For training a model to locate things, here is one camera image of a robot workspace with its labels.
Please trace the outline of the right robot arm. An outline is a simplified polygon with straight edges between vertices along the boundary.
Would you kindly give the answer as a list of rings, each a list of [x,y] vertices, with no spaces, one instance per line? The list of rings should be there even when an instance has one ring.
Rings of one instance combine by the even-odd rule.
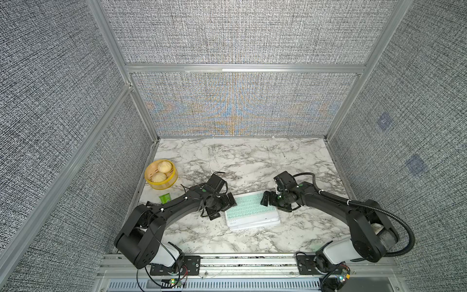
[[[311,207],[349,227],[349,238],[330,241],[316,251],[315,262],[321,270],[327,271],[352,260],[378,262],[383,257],[396,257],[406,252],[406,248],[391,252],[400,239],[391,221],[403,221],[381,209],[377,202],[347,200],[318,188],[315,182],[297,183],[292,176],[285,179],[277,176],[274,180],[276,190],[264,192],[261,205],[273,206],[283,212]]]

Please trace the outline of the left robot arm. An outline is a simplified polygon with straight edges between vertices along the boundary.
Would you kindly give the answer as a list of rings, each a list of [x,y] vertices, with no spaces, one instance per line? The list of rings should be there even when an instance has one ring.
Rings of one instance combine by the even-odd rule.
[[[130,214],[114,241],[114,246],[136,268],[150,264],[164,249],[164,231],[172,223],[199,210],[205,210],[210,220],[236,206],[232,193],[216,193],[208,186],[196,185],[187,192],[162,205],[138,205]]]

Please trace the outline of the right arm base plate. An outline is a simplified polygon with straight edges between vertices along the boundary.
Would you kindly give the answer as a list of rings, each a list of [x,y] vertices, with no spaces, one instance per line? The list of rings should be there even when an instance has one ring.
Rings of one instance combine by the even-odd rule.
[[[315,262],[314,254],[306,254],[303,252],[297,252],[294,255],[299,274],[301,276],[311,275],[325,275],[324,272],[320,271]]]

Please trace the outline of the green keyboard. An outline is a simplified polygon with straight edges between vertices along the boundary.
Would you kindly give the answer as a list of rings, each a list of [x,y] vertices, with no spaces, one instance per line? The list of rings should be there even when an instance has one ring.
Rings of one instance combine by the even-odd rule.
[[[226,220],[234,221],[258,215],[266,215],[268,218],[278,217],[275,207],[261,204],[264,192],[256,191],[233,196],[237,205],[226,211]]]

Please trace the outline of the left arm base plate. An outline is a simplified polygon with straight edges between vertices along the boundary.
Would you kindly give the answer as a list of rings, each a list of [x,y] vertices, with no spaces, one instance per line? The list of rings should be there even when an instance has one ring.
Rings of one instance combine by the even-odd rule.
[[[201,266],[201,256],[187,255],[184,256],[183,261],[180,263],[180,272],[176,271],[176,265],[172,267],[166,267],[164,265],[151,264],[150,272],[151,276],[175,276],[181,273],[181,276],[187,274],[188,276],[198,276],[199,269]]]

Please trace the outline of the pink keyboard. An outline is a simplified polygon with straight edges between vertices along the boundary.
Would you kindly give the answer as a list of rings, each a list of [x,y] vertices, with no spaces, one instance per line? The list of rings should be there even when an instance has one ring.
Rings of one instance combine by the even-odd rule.
[[[239,231],[243,229],[276,226],[280,224],[280,219],[279,217],[244,217],[240,219],[226,220],[226,223],[231,231]]]

